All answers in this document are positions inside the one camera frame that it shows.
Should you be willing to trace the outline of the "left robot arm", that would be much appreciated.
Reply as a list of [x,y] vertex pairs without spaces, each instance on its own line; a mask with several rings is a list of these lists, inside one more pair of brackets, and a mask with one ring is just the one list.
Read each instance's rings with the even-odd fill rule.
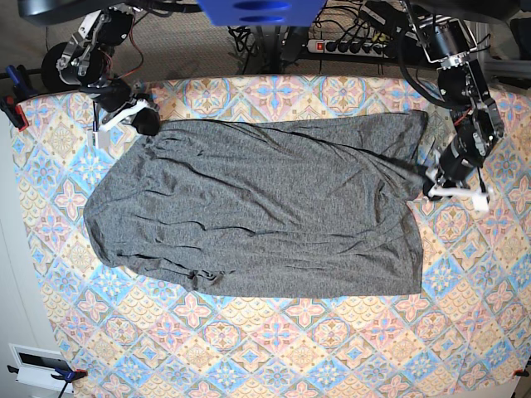
[[[471,189],[466,178],[481,174],[487,157],[504,137],[504,122],[490,95],[480,63],[470,57],[478,43],[466,24],[450,16],[420,11],[402,1],[409,27],[397,39],[397,59],[404,79],[431,104],[448,109],[455,134],[442,151],[434,152],[434,164],[426,170],[424,196],[437,201],[445,197],[469,199],[475,211],[487,212],[494,191],[478,177],[479,187]],[[426,60],[437,64],[439,95],[435,97],[409,72],[402,44],[408,32],[417,37]]]

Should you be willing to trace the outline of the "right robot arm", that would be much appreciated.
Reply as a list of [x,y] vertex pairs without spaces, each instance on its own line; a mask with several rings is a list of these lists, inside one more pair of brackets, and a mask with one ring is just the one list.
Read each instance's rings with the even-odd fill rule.
[[123,4],[86,15],[56,61],[60,81],[75,86],[93,102],[94,120],[87,132],[87,143],[93,148],[108,148],[111,130],[119,124],[144,136],[153,137],[160,130],[152,97],[134,92],[123,75],[112,71],[114,49],[133,39],[135,17],[134,8]]

